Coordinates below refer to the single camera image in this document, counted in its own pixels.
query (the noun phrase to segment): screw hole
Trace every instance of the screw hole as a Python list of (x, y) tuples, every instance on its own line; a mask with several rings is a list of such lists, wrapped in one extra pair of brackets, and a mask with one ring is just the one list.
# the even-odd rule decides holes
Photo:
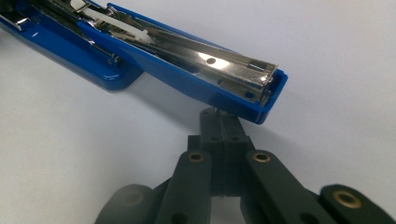
[(207, 64), (213, 64), (213, 63), (216, 62), (216, 59), (214, 59), (214, 58), (209, 58), (209, 59), (206, 60), (206, 62), (207, 62)]
[(188, 224), (189, 218), (181, 213), (172, 215), (172, 224)]
[(302, 213), (300, 219), (304, 224), (319, 224), (318, 219), (311, 214)]
[(143, 201), (143, 194), (139, 191), (129, 191), (122, 196), (122, 203), (127, 207), (134, 207)]
[(246, 97), (247, 99), (249, 99), (249, 100), (253, 99), (254, 96), (255, 96), (254, 93), (251, 92), (251, 91), (246, 91), (246, 92), (245, 92), (245, 97)]
[(268, 162), (271, 160), (271, 157), (264, 153), (256, 153), (254, 154), (253, 159), (258, 162)]
[(195, 68), (195, 67), (190, 68), (187, 71), (191, 72), (193, 75), (198, 75), (201, 72), (201, 70), (199, 68)]
[(204, 155), (199, 152), (191, 153), (189, 156), (189, 161), (200, 162), (204, 160)]

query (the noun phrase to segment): hole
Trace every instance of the hole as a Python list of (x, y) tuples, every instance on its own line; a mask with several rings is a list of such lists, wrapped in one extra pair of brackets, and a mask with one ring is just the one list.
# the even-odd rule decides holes
[(245, 92), (245, 97), (246, 97), (247, 99), (251, 100), (251, 99), (254, 98), (254, 93), (251, 92), (251, 91), (246, 91), (246, 92)]
[(172, 224), (187, 224), (189, 223), (189, 218), (181, 213), (172, 215)]
[(214, 59), (214, 58), (209, 58), (209, 59), (206, 60), (207, 64), (213, 64), (215, 62), (216, 62), (216, 59)]
[(340, 203), (341, 205), (348, 207), (348, 208), (360, 208), (362, 207), (361, 200), (356, 197), (355, 195), (349, 193), (345, 190), (337, 190), (335, 191), (332, 196), (334, 199)]
[(259, 62), (259, 61), (251, 61), (248, 65), (247, 68), (256, 70), (258, 72), (263, 72), (267, 68), (267, 63), (264, 62)]
[(143, 201), (143, 194), (139, 191), (130, 191), (122, 196), (122, 202), (127, 207), (133, 207)]
[(271, 157), (264, 153), (256, 153), (254, 154), (253, 159), (258, 162), (268, 162), (271, 160)]
[(186, 68), (186, 70), (188, 72), (192, 73), (193, 75), (197, 75), (198, 73), (201, 72), (201, 70), (199, 70), (199, 68), (196, 68), (196, 67)]
[(318, 219), (311, 214), (302, 213), (300, 215), (300, 219), (305, 224), (319, 224)]
[(189, 161), (199, 162), (204, 160), (204, 155), (199, 152), (191, 153), (189, 156)]

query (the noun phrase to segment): white surface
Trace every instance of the white surface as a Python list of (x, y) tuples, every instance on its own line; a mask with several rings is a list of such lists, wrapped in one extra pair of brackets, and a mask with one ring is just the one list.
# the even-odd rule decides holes
[(113, 18), (111, 18), (111, 17), (109, 17), (109, 16), (107, 16), (105, 14), (97, 12), (97, 11), (95, 11), (93, 9), (88, 8), (88, 7), (82, 9), (81, 13), (83, 13), (86, 16), (89, 16), (91, 18), (94, 18), (95, 20), (105, 21), (105, 22), (107, 22), (107, 23), (109, 23), (111, 25), (114, 25), (114, 26), (116, 26), (118, 28), (121, 28), (122, 30), (124, 30), (124, 31), (128, 32), (129, 34), (133, 35), (136, 40), (141, 40), (145, 44), (154, 43), (153, 40), (149, 37), (147, 30), (141, 31), (141, 30), (136, 29), (133, 26), (125, 23), (125, 22), (113, 19)]
[[(396, 217), (396, 3), (118, 0), (290, 76), (261, 125), (308, 189), (340, 183)], [(110, 195), (172, 175), (207, 105), (145, 74), (110, 93), (0, 30), (0, 223), (93, 223)], [(243, 223), (235, 199), (212, 223)]]

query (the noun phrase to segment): blue stapler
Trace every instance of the blue stapler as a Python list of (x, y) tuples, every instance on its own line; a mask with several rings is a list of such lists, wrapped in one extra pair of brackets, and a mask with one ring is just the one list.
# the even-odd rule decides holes
[(1, 0), (0, 26), (106, 90), (122, 90), (148, 72), (194, 99), (258, 124), (287, 81), (273, 63), (112, 4)]

